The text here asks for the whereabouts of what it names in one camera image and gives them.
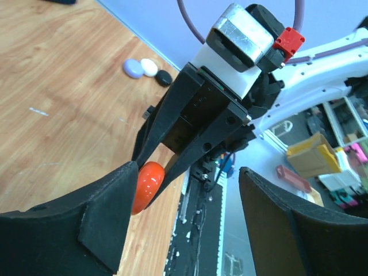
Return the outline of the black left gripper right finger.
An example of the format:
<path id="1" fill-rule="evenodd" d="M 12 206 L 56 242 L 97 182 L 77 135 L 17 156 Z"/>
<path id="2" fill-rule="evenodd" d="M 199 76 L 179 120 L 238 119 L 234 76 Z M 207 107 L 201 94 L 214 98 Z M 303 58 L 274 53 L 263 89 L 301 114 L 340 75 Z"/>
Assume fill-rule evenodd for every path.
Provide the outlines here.
<path id="1" fill-rule="evenodd" d="M 367 219 L 330 210 L 248 167 L 239 189 L 257 275 L 367 275 Z"/>

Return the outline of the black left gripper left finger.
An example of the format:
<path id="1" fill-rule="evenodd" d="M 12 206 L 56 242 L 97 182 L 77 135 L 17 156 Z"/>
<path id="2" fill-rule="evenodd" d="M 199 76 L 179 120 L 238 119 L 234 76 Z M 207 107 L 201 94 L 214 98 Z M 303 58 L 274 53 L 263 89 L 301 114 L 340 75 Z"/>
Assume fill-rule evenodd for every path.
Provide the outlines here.
<path id="1" fill-rule="evenodd" d="M 137 175 L 128 162 L 55 200 L 2 213 L 1 274 L 117 274 Z"/>

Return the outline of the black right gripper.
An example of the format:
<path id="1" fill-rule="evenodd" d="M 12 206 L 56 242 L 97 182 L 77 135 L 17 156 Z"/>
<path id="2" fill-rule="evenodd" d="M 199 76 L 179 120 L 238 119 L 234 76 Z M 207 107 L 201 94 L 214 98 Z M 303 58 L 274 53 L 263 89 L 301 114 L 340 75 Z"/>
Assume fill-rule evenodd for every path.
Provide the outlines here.
<path id="1" fill-rule="evenodd" d="M 256 138 L 255 119 L 270 110 L 284 87 L 273 73 L 261 73 L 240 99 L 206 67 L 187 64 L 138 131 L 132 160 L 142 167 L 161 142 L 173 152 L 160 195 L 202 157 L 246 148 Z"/>

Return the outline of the orange earbud charging case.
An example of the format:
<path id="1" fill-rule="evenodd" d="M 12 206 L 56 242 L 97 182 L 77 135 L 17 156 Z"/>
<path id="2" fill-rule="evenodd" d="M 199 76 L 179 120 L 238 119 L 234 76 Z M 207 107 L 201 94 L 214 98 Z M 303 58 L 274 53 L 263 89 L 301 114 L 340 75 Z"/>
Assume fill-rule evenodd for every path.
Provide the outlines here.
<path id="1" fill-rule="evenodd" d="M 132 215 L 144 210 L 158 192 L 165 176 L 164 168 L 157 162 L 147 162 L 139 171 Z"/>

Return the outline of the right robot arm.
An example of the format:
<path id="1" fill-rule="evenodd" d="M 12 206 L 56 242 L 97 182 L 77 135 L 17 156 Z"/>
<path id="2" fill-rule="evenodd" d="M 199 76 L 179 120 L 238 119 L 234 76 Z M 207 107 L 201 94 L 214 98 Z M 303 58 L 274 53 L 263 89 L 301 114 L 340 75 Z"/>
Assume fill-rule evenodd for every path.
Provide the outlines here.
<path id="1" fill-rule="evenodd" d="M 367 76 L 367 29 L 282 66 L 286 51 L 261 25 L 213 28 L 139 130 L 132 160 L 142 167 L 159 144 L 174 153 L 165 189 L 201 159 L 236 152 L 264 130 L 313 105 L 343 97 Z"/>

